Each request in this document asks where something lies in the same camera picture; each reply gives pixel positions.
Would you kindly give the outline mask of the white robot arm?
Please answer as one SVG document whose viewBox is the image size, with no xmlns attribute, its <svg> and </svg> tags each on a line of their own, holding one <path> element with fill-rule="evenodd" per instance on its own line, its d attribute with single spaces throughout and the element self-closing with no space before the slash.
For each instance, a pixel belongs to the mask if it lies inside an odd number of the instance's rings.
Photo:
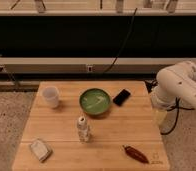
<svg viewBox="0 0 196 171">
<path fill-rule="evenodd" d="M 167 110 L 180 98 L 196 109 L 196 64 L 183 61 L 161 69 L 157 75 L 157 86 L 150 93 L 154 118 L 161 125 Z"/>
</svg>

